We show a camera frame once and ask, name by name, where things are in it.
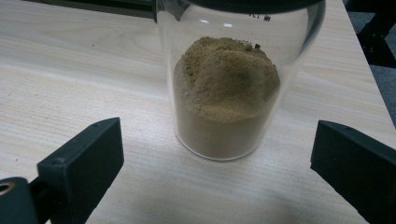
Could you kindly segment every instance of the black lid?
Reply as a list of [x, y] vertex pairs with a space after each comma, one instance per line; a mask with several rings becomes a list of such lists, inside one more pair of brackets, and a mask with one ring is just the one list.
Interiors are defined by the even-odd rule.
[[185, 0], [200, 7], [237, 13], [281, 13], [309, 7], [324, 0]]

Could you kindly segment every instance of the light wood surface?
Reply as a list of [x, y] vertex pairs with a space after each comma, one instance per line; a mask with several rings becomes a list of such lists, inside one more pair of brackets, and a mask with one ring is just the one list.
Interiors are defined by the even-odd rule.
[[224, 163], [194, 156], [172, 131], [153, 20], [0, 5], [0, 179], [33, 180], [35, 165], [86, 126], [120, 117], [125, 163], [88, 223], [365, 223], [309, 168], [319, 119], [396, 147], [341, 1], [327, 2], [260, 147]]

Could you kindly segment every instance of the table surface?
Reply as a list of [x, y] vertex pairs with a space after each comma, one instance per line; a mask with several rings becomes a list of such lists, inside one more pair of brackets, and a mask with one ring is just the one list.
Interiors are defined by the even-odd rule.
[[341, 1], [259, 148], [200, 159], [172, 131], [153, 20], [0, 0], [0, 179], [88, 125], [120, 117], [125, 163], [88, 223], [364, 223], [317, 173], [319, 119], [396, 146], [396, 131]]

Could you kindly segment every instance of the brown powder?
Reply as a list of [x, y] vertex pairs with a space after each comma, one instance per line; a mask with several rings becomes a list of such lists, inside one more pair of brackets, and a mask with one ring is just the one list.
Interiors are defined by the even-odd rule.
[[200, 38], [174, 73], [180, 140], [212, 159], [248, 153], [260, 142], [279, 82], [262, 50], [231, 38]]

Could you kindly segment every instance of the glass jar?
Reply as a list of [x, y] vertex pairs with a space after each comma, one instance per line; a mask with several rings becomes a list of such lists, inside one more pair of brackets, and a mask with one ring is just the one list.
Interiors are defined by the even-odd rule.
[[175, 133], [213, 161], [254, 150], [322, 24], [324, 0], [159, 0]]

